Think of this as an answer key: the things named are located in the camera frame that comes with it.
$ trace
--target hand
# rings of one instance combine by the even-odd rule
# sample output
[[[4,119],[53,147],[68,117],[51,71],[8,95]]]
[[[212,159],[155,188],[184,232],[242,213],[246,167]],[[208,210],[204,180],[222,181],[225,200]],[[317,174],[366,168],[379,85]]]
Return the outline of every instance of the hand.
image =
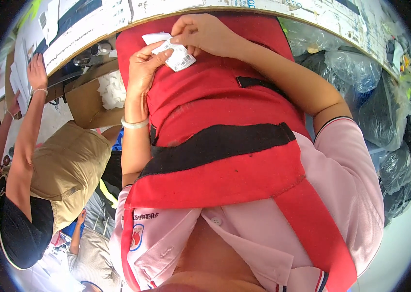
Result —
[[[47,89],[48,77],[44,65],[44,56],[42,54],[37,53],[33,56],[27,66],[27,78],[33,89]]]
[[[163,43],[162,41],[150,44],[129,58],[126,100],[146,97],[147,92],[152,87],[155,71],[173,54],[172,49],[163,51],[158,55],[152,54],[152,50],[160,47]]]
[[[21,92],[18,90],[13,98],[13,105],[8,109],[8,113],[11,115],[11,117],[14,117],[19,113],[21,108],[19,108],[19,103],[17,102],[17,97],[21,94]]]
[[[86,220],[86,210],[83,209],[82,212],[79,214],[78,217],[78,222],[76,223],[76,225],[82,225],[82,223],[84,223],[84,221]]]
[[[212,55],[233,57],[245,40],[210,14],[181,16],[173,25],[171,35],[173,44],[187,46],[188,53],[194,56],[204,50]]]

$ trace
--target cardboard box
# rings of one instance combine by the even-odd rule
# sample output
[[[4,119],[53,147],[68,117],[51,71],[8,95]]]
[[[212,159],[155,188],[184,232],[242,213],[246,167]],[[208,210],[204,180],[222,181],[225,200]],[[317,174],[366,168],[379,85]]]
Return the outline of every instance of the cardboard box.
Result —
[[[84,129],[121,125],[124,108],[106,110],[102,104],[102,96],[98,77],[118,70],[118,60],[103,64],[90,70],[64,88],[66,101],[76,124]]]

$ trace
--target red apron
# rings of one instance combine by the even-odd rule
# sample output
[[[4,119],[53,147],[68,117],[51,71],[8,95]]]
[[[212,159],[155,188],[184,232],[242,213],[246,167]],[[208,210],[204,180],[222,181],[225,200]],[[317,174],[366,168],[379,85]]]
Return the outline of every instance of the red apron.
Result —
[[[120,34],[116,47],[125,85],[129,57],[145,46],[141,36],[170,31],[177,19],[152,21]],[[274,17],[227,14],[219,19],[241,36],[293,60]],[[263,83],[253,84],[255,80]],[[343,237],[301,165],[292,131],[309,137],[304,115],[265,82],[247,64],[209,54],[178,73],[167,67],[157,71],[147,102],[152,142],[159,147],[125,203],[121,260],[134,291],[140,287],[127,254],[135,208],[218,207],[269,198],[313,265],[330,273],[330,292],[347,291],[356,281]]]

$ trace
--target white button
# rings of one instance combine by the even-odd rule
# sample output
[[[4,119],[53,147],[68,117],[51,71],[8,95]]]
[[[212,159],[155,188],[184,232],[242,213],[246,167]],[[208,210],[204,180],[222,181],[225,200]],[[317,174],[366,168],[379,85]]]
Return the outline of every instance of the white button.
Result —
[[[213,217],[212,219],[210,219],[210,221],[212,221],[213,223],[215,223],[218,226],[222,225],[222,220],[218,217]]]

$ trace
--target pink polo shirt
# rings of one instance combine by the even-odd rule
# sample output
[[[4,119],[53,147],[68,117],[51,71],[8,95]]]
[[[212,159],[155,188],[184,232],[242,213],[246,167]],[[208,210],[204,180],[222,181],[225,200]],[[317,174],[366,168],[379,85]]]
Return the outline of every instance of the pink polo shirt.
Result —
[[[328,122],[314,144],[294,134],[307,180],[337,224],[359,276],[374,258],[384,230],[382,193],[363,135],[343,117]],[[120,193],[109,246],[120,275],[122,216],[130,189]],[[204,209],[135,209],[128,262],[142,290],[171,277],[199,216],[235,249],[267,291],[282,286],[288,292],[319,290],[323,272],[312,266],[273,199]]]

